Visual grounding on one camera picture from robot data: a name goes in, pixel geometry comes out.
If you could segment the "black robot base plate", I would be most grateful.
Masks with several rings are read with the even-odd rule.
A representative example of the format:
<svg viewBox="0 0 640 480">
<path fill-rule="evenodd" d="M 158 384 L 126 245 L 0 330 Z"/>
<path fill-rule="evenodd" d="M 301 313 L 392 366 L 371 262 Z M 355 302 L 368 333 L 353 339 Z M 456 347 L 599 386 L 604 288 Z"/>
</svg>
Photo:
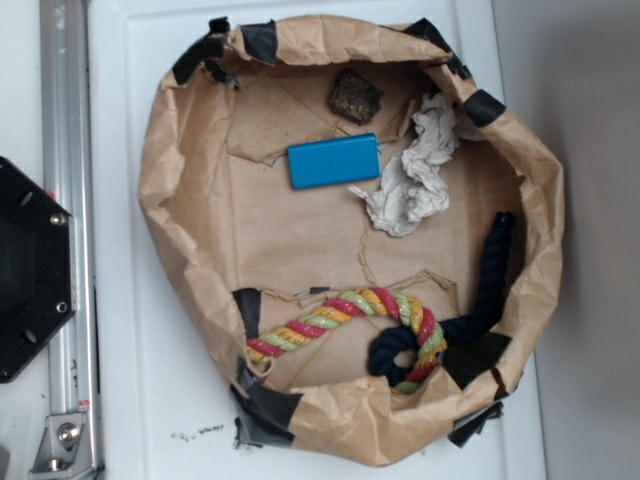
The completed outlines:
<svg viewBox="0 0 640 480">
<path fill-rule="evenodd" d="M 1 159 L 1 382 L 14 381 L 74 313 L 69 213 Z"/>
</svg>

